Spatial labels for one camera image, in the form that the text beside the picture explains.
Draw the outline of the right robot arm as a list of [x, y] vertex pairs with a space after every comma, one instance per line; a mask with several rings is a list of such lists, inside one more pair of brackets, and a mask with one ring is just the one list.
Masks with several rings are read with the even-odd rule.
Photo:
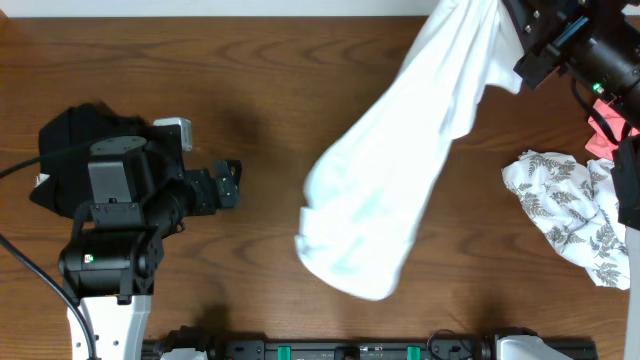
[[[618, 220], [626, 227], [630, 298], [624, 357], [639, 357], [639, 31], [625, 20], [629, 0], [506, 0], [524, 55], [514, 71], [531, 89], [550, 74], [568, 73], [580, 106], [618, 146], [612, 171]], [[626, 121], [621, 138], [581, 99], [581, 83]]]

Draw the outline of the white printed t-shirt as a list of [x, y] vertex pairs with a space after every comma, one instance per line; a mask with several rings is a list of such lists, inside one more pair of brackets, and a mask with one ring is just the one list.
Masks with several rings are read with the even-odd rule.
[[487, 86], [520, 90], [522, 53], [501, 0], [436, 6], [389, 88], [306, 178], [295, 246], [313, 275], [365, 300], [394, 292], [452, 143]]

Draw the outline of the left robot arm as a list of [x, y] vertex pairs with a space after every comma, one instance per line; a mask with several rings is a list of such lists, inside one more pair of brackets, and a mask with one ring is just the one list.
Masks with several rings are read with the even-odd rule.
[[151, 312], [164, 238], [184, 218], [239, 202], [242, 165], [218, 160], [187, 171], [181, 141], [118, 136], [91, 145], [91, 198], [74, 215], [59, 270], [75, 359], [138, 359]]

